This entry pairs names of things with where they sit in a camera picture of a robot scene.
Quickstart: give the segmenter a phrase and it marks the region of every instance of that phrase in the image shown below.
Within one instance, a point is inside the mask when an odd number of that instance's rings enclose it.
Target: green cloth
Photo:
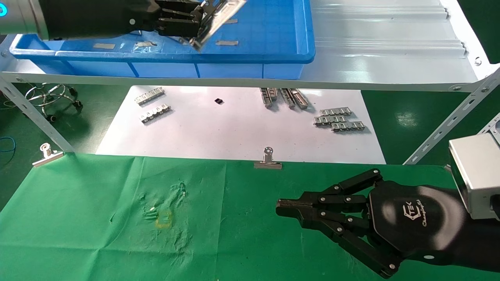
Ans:
[[[438,166],[68,154],[33,168],[0,213],[0,280],[381,280],[278,198],[378,167],[403,185],[454,187]],[[392,280],[498,280],[405,261]]]

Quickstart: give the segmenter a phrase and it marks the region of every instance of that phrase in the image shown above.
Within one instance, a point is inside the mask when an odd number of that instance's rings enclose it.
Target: blue plastic bin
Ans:
[[[224,24],[201,53],[156,32],[66,41],[18,35],[10,52],[48,74],[138,78],[293,80],[314,60],[309,0],[248,0],[233,19],[237,23]],[[216,45],[219,40],[238,45]]]

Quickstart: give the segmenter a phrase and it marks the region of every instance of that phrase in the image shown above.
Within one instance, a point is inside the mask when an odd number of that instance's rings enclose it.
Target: silver metal housing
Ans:
[[[38,0],[3,0],[7,12],[0,17],[0,34],[38,34],[49,39],[44,14]]]
[[[475,220],[497,219],[491,198],[500,195],[500,147],[490,133],[449,141],[451,173]]]

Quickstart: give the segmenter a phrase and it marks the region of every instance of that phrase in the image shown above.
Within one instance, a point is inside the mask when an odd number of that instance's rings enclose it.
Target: white table surface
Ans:
[[[289,109],[281,96],[265,108],[259,88],[243,87],[164,86],[163,97],[135,103],[156,87],[130,88],[96,154],[261,160],[270,146],[279,162],[386,163],[359,90],[301,89],[310,103],[306,110]],[[161,104],[172,111],[141,123],[139,115]],[[336,107],[350,107],[348,120],[363,121],[365,131],[313,126],[320,109]]]

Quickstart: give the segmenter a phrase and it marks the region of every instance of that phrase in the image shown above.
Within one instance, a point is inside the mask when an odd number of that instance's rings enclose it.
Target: yellow stain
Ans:
[[[158,217],[154,221],[154,226],[157,229],[169,229],[172,227],[172,211],[166,210],[166,211],[160,211],[158,212]]]

